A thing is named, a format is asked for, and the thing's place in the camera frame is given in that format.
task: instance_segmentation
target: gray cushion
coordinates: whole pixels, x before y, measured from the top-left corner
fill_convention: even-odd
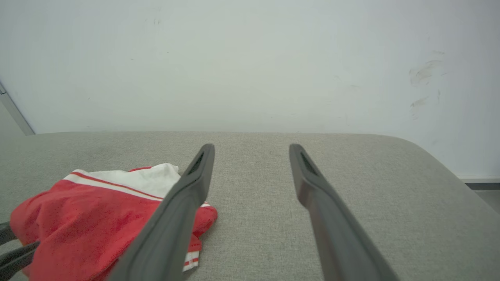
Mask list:
[[[498,280],[500,216],[434,157],[366,134],[74,132],[23,137],[0,151],[0,220],[74,169],[172,163],[183,172],[215,145],[202,236],[189,280],[322,280],[308,212],[296,199],[288,146],[304,146],[401,280]]]

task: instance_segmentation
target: red and white cloth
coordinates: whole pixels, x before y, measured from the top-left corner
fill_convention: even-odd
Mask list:
[[[31,281],[103,281],[181,177],[169,163],[131,171],[75,170],[19,205],[10,227],[23,245],[40,241],[23,272]],[[196,212],[183,271],[198,266],[217,211]]]

